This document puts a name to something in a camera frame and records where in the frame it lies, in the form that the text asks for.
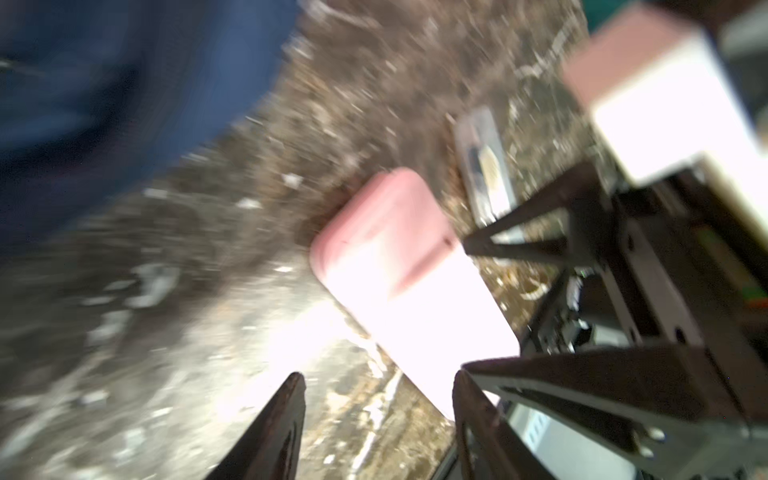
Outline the pink pencil case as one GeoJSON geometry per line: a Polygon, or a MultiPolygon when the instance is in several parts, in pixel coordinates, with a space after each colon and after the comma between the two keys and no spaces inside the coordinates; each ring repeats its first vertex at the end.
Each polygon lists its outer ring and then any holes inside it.
{"type": "Polygon", "coordinates": [[[315,237],[310,265],[447,419],[463,364],[520,353],[450,220],[413,170],[376,174],[315,237]]]}

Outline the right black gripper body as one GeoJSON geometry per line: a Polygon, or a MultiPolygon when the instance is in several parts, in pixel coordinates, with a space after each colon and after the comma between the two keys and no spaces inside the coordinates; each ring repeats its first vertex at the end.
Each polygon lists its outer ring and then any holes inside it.
{"type": "Polygon", "coordinates": [[[767,254],[690,172],[608,194],[609,255],[596,267],[561,267],[537,310],[565,308],[567,283],[593,271],[588,304],[616,323],[625,347],[684,345],[710,355],[753,420],[767,423],[767,254]]]}

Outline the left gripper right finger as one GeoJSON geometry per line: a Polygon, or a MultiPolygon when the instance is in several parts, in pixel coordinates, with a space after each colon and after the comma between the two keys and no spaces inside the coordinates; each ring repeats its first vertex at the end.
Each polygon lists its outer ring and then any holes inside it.
{"type": "Polygon", "coordinates": [[[553,477],[465,370],[455,375],[452,399],[464,479],[553,477]]]}

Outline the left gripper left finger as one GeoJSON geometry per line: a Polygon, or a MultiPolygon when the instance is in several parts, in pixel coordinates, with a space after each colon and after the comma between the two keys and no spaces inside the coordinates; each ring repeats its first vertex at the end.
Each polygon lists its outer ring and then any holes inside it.
{"type": "Polygon", "coordinates": [[[294,479],[306,412],[305,390],[304,376],[291,373],[206,478],[294,479]]]}

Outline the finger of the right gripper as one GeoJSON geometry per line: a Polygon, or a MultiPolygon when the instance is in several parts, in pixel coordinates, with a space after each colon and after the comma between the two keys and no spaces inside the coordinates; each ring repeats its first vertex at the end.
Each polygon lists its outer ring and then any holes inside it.
{"type": "Polygon", "coordinates": [[[598,170],[581,162],[462,246],[473,257],[587,268],[607,258],[611,242],[612,213],[598,170]]]}
{"type": "Polygon", "coordinates": [[[767,423],[748,417],[703,348],[498,358],[466,363],[463,374],[658,479],[739,479],[767,464],[767,423]]]}

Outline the navy blue student backpack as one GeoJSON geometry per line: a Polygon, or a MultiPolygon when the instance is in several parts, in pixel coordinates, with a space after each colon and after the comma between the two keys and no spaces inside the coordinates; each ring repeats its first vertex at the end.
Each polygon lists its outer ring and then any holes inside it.
{"type": "Polygon", "coordinates": [[[5,1],[1,250],[214,139],[272,87],[295,1],[5,1]]]}

